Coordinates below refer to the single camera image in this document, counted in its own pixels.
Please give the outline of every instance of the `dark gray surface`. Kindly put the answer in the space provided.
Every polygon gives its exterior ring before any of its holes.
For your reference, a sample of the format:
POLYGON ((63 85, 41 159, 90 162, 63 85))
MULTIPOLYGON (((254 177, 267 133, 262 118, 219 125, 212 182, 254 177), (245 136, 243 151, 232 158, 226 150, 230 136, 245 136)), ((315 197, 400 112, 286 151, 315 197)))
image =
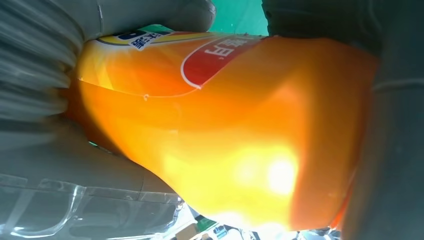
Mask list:
POLYGON ((424 1, 380 7, 382 63, 343 239, 423 239, 424 1))

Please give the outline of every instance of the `orange liquid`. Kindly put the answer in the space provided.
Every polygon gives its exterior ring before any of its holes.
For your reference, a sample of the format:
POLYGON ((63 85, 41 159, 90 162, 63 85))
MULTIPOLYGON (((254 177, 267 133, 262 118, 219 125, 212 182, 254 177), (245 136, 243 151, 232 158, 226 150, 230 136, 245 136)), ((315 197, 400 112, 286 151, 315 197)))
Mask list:
POLYGON ((89 42, 64 93, 67 116, 91 141, 216 221, 337 225, 376 59, 328 39, 172 33, 142 50, 134 42, 89 42))

